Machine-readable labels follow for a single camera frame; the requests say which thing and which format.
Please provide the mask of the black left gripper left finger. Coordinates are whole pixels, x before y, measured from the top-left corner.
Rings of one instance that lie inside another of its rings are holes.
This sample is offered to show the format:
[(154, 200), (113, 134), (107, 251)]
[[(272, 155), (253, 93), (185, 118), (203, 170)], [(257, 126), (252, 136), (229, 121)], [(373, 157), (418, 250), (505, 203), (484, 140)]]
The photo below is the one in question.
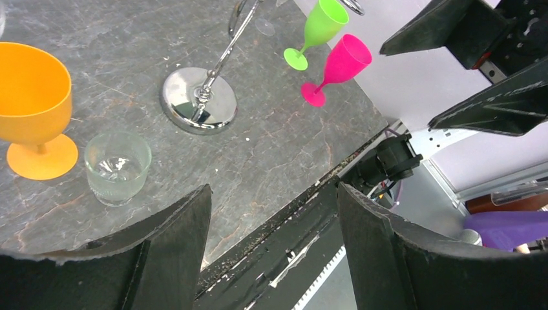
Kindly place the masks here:
[(211, 220), (205, 184), (48, 268), (40, 309), (192, 309)]

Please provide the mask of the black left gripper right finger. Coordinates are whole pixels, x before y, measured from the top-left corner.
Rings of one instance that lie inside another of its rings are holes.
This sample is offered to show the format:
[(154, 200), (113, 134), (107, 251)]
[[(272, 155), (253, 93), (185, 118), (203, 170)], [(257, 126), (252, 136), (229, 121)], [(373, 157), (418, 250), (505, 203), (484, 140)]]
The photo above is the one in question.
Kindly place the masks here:
[(359, 309), (525, 309), (517, 257), (443, 236), (346, 183), (337, 193)]

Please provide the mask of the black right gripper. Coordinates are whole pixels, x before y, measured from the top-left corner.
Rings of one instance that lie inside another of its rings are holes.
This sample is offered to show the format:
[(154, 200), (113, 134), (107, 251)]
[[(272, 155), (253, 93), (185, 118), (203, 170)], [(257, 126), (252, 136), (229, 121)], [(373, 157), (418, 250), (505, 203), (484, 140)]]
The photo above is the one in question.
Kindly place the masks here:
[(495, 84), (432, 118), (430, 129), (523, 136), (547, 122), (547, 1), (500, 1), (494, 8), (486, 1), (430, 1), (379, 53), (443, 46)]

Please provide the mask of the clear tumbler wine glass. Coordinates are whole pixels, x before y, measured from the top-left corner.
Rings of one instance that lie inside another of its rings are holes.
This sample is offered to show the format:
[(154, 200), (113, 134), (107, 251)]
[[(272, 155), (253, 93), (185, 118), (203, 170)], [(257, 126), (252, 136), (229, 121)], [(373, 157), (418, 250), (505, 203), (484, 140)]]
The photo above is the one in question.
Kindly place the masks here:
[(149, 144), (133, 132), (105, 132), (85, 147), (89, 187), (109, 207), (127, 205), (142, 189), (152, 162)]

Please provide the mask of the pink plastic wine glass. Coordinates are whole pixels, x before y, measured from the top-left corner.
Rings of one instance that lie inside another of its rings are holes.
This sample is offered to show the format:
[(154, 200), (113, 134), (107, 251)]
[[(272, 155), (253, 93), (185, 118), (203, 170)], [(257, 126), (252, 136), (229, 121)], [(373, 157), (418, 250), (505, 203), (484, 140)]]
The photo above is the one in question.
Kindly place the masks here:
[(301, 86), (301, 95), (313, 107), (322, 107), (326, 102), (323, 92), (326, 85), (345, 83), (353, 79), (372, 61), (372, 53), (358, 37), (344, 34), (326, 58), (321, 83), (304, 83)]

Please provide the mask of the green plastic wine glass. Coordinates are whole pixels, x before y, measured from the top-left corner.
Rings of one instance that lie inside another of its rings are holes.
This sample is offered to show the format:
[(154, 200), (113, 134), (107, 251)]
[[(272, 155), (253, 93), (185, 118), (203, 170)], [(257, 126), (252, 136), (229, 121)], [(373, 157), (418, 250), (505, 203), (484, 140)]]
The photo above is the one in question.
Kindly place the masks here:
[(299, 71), (308, 67), (304, 55), (308, 48), (326, 44), (349, 22), (349, 15), (340, 2), (319, 0), (312, 8), (304, 25), (304, 44), (302, 48), (287, 48), (283, 55), (287, 64)]

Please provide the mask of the chrome wire wine glass rack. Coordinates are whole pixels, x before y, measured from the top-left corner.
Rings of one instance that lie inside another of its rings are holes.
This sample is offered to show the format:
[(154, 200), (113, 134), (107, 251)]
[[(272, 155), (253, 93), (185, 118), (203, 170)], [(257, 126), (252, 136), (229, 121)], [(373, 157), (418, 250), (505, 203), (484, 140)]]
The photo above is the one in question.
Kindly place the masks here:
[[(338, 1), (362, 16), (358, 1)], [(160, 104), (168, 118), (181, 129), (200, 135), (216, 134), (233, 123), (238, 112), (237, 97), (229, 83), (220, 76), (238, 39), (254, 16), (259, 1), (254, 1), (244, 19), (240, 15), (246, 1), (238, 1), (227, 25), (229, 44), (213, 68), (178, 68), (165, 79)]]

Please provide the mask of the clear ribbed flute glass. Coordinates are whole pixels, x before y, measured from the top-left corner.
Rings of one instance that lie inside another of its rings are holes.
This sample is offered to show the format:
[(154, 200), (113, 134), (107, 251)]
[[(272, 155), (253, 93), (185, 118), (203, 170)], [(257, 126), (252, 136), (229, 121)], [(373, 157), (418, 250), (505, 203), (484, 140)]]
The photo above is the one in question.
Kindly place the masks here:
[(258, 17), (255, 18), (256, 29), (264, 36), (274, 36), (279, 20), (282, 18), (282, 6), (285, 0), (259, 1)]

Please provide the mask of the orange plastic wine glass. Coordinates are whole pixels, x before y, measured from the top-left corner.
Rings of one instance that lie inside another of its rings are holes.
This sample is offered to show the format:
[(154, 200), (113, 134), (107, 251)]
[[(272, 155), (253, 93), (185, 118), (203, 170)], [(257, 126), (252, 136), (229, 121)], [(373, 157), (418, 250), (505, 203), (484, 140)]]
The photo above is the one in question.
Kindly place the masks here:
[(78, 148), (64, 130), (72, 117), (72, 80), (55, 56), (34, 46), (1, 43), (1, 140), (8, 166), (30, 180), (66, 174)]

